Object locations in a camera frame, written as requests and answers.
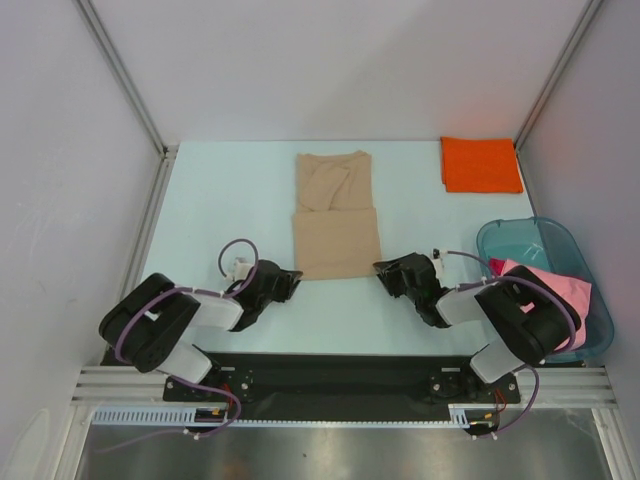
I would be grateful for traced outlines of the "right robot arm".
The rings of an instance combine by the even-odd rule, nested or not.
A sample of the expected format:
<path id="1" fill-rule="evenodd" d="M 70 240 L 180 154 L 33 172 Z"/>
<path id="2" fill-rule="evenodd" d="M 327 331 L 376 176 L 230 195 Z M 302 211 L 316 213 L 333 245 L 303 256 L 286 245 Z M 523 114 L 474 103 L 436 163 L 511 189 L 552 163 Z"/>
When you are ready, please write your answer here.
<path id="1" fill-rule="evenodd" d="M 571 349 L 583 324 L 580 312 L 559 290 L 531 267 L 515 265 L 503 275 L 446 288 L 440 282 L 443 257 L 453 255 L 490 264 L 472 254 L 452 250 L 419 253 L 373 264 L 384 289 L 408 298 L 431 327 L 447 329 L 474 321 L 491 325 L 497 338 L 469 360 L 461 376 L 463 393 L 473 401 L 493 394 L 498 380 L 547 357 Z"/>

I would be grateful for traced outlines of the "left aluminium corner post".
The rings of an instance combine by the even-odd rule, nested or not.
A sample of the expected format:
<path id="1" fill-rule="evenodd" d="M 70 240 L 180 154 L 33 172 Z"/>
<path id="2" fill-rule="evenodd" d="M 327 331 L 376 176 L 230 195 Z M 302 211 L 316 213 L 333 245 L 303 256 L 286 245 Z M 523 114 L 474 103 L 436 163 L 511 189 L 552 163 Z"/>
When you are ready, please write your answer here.
<path id="1" fill-rule="evenodd" d="M 77 9 L 145 137 L 154 151 L 163 158 L 166 155 L 167 146 L 96 6 L 89 0 L 73 0 L 72 4 Z"/>

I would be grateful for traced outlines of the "beige t shirt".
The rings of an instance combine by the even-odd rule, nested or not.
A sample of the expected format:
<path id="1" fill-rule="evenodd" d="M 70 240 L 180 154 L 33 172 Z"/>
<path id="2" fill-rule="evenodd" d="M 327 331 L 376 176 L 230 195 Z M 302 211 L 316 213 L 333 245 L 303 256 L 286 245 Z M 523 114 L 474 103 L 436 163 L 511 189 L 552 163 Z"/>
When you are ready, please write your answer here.
<path id="1" fill-rule="evenodd" d="M 372 156 L 298 154 L 292 224 L 295 268 L 305 280 L 372 276 L 382 259 Z"/>

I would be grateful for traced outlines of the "aluminium front rail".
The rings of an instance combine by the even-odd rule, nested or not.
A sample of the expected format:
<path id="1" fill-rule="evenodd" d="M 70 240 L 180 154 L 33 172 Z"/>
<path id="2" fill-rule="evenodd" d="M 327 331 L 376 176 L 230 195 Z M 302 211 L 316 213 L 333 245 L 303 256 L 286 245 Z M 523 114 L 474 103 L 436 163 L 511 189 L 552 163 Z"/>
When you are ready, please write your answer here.
<path id="1" fill-rule="evenodd" d="M 617 400 L 603 367 L 540 368 L 536 408 L 615 408 Z M 166 376 L 132 367 L 89 366 L 81 370 L 72 399 L 107 404 L 162 402 Z"/>

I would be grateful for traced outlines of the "teal plastic basin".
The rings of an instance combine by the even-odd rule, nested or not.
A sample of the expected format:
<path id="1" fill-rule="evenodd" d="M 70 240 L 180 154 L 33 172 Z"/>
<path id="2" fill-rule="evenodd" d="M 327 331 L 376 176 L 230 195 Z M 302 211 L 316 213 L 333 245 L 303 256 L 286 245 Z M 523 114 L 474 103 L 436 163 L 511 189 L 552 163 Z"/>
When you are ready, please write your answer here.
<path id="1" fill-rule="evenodd" d="M 589 311 L 574 349 L 549 359 L 551 363 L 582 361 L 594 365 L 611 345 L 614 324 L 594 277 L 576 243 L 563 225 L 545 217 L 493 220 L 476 236 L 478 254 L 486 261 L 513 260 L 591 285 Z"/>

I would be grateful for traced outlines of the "pink t shirt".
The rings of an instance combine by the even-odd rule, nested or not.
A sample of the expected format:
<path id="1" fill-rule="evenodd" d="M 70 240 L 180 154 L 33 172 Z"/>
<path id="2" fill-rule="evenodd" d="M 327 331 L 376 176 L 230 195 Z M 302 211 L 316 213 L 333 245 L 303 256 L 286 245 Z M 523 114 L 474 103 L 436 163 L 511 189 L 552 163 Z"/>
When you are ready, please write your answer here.
<path id="1" fill-rule="evenodd" d="M 494 275 L 506 275 L 517 266 L 524 266 L 512 259 L 490 258 L 488 260 L 491 271 Z M 576 329 L 576 339 L 571 351 L 582 347 L 587 339 L 586 318 L 590 309 L 592 285 L 589 282 L 571 276 L 563 276 L 551 273 L 546 269 L 533 266 L 526 266 L 548 287 L 567 302 L 580 318 L 580 327 Z M 534 307 L 533 303 L 521 305 L 523 312 L 528 312 Z"/>

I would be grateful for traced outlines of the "right aluminium corner post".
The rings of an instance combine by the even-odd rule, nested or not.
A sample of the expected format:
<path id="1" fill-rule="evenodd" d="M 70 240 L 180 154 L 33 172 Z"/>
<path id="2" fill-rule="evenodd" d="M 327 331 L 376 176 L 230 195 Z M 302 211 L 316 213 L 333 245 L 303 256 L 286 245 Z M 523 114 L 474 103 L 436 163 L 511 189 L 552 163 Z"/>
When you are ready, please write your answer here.
<path id="1" fill-rule="evenodd" d="M 519 128 L 515 138 L 514 147 L 519 152 L 525 145 L 529 135 L 534 129 L 539 117 L 544 112 L 552 94 L 562 80 L 565 71 L 577 54 L 592 25 L 606 5 L 604 0 L 588 0 L 585 2 L 569 36 L 563 44 L 554 61 L 551 70 L 546 76 L 542 88 L 529 109 L 524 122 Z"/>

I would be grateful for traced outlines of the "aluminium corner post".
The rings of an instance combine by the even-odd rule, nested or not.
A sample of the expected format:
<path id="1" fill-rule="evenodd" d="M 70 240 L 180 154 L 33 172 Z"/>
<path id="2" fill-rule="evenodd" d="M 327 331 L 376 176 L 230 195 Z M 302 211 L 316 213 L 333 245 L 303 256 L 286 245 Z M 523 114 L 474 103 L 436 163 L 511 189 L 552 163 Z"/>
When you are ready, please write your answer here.
<path id="1" fill-rule="evenodd" d="M 554 61 L 551 70 L 546 76 L 542 88 L 529 109 L 524 122 L 519 128 L 515 138 L 514 147 L 519 152 L 525 145 L 529 135 L 534 129 L 539 117 L 544 112 L 552 94 L 562 80 L 565 71 L 577 54 L 592 25 L 606 5 L 604 0 L 588 0 L 585 2 L 569 36 L 563 44 Z"/>
<path id="2" fill-rule="evenodd" d="M 167 146 L 96 6 L 89 0 L 73 0 L 72 4 L 77 9 L 145 137 L 154 151 L 163 158 L 166 155 Z"/>

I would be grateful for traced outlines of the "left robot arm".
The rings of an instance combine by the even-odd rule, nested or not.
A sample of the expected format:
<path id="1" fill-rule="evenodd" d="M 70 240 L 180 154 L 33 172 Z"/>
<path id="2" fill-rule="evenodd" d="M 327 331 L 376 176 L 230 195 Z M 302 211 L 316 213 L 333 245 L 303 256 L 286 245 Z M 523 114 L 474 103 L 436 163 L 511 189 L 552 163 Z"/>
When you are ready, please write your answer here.
<path id="1" fill-rule="evenodd" d="M 185 381 L 197 398 L 214 397 L 221 376 L 210 355 L 188 341 L 188 329 L 241 332 L 254 325 L 273 302 L 291 299 L 303 273 L 260 259 L 237 261 L 224 292 L 176 286 L 154 273 L 102 319 L 99 335 L 116 359 L 141 373 L 159 371 Z"/>

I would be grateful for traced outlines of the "folded orange t shirt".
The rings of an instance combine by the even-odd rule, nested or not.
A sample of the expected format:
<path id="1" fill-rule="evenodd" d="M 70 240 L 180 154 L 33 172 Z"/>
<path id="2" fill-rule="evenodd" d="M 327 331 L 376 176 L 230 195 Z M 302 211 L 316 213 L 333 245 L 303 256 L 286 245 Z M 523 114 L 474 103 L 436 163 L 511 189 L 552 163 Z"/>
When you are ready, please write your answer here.
<path id="1" fill-rule="evenodd" d="M 442 137 L 441 178 L 448 193 L 522 194 L 516 152 L 508 138 Z"/>

